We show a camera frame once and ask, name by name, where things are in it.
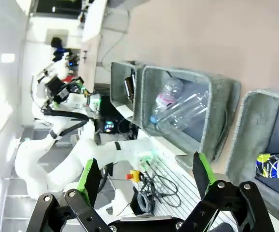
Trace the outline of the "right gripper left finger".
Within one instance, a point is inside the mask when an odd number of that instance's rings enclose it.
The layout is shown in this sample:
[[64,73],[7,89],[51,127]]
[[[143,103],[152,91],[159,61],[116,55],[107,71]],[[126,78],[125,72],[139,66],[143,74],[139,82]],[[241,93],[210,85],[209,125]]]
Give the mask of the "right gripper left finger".
[[39,196],[30,218],[30,230],[61,232],[68,220],[76,219],[86,232],[109,232],[109,226],[94,209],[101,179],[97,160],[90,159],[75,188],[59,197],[50,193]]

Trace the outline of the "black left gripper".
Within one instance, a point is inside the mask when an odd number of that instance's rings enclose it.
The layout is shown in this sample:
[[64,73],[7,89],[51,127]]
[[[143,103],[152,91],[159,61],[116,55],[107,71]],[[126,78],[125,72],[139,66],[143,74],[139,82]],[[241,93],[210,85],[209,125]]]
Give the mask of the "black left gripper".
[[47,95],[57,104],[62,103],[68,98],[70,92],[67,86],[68,85],[61,81],[58,76],[54,76],[45,84]]

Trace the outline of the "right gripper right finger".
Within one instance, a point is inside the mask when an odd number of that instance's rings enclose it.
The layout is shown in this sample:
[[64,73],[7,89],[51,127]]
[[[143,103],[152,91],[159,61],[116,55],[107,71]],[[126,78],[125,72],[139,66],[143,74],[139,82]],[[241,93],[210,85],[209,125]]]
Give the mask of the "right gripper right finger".
[[272,232],[264,200],[252,181],[238,186],[218,180],[204,153],[195,152],[193,175],[201,201],[178,229],[180,232],[207,232],[221,211],[230,212],[239,232]]

